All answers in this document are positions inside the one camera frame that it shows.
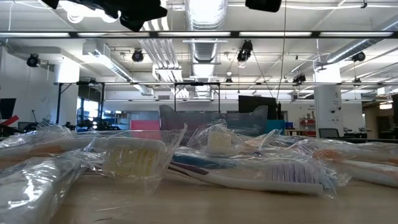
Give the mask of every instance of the hanging wire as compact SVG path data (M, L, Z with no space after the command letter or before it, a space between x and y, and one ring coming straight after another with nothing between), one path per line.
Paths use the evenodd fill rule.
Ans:
M271 92L271 89L270 89L269 86L268 86L267 80L266 80L264 74L262 73L262 70L261 70L259 61L257 60L257 56L256 56L256 53L254 52L254 50L253 50L253 55L254 55L254 58L256 59L257 66L259 67L259 70L260 70L260 74L261 74L261 76L262 76L262 79L264 80L264 83L266 84L267 89L268 89L269 93L271 94L271 97L273 98L274 96L272 95L272 92Z
M284 77L284 58L285 58L285 43L286 43L286 14L287 14L287 8L286 8L287 1L285 1L285 19L284 19L284 43L282 46L282 68L280 69L280 80L279 80L279 86L278 86L278 93L276 95L276 102L278 102L278 97L279 97L279 92L280 92L280 85L282 84L282 79Z

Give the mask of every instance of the wooden table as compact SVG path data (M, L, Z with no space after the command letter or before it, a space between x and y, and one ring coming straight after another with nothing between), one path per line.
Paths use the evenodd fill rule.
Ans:
M83 175L51 224L398 223L398 189L350 182L338 197L235 190L168 175L151 196L128 184Z

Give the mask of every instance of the white wall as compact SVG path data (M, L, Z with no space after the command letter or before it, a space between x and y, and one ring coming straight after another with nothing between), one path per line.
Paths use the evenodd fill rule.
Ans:
M159 105L168 105L174 108L173 101L153 101L153 102L115 102L107 101L104 104L105 110L121 110L121 111L157 111ZM287 111L290 122L294 123L295 128L300 128L299 119L303 118L306 114L311 113L315 107L313 102L282 102L282 111ZM238 102L236 101L222 101L221 112L237 111L239 109ZM343 102L342 106L344 127L350 128L353 131L358 131L358 128L364 127L362 117L361 102ZM177 102L177 111L218 111L218 102L203 102L203 103L190 103L190 102Z
M55 121L57 114L58 86L54 85L55 74L44 68L30 68L26 60L17 58L0 47L0 98L17 98L14 114L17 122L34 122L50 115ZM60 124L76 123L77 88L71 86L62 95Z

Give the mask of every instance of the pink partition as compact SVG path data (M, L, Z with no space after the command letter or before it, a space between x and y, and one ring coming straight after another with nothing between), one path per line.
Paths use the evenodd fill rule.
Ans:
M158 131L160 130L159 120L135 120L131 121L131 130L148 130L148 131Z

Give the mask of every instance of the toothbrush handle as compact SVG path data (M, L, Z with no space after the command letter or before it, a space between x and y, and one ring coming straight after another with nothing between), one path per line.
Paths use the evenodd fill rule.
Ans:
M301 184L291 182L276 182L266 180L241 180L230 177L223 177L212 174L197 167L170 163L169 169L183 173L204 182L221 185L224 187L258 190L258 191L279 191L279 192L299 192L303 194L321 195L323 194L323 186L321 184Z

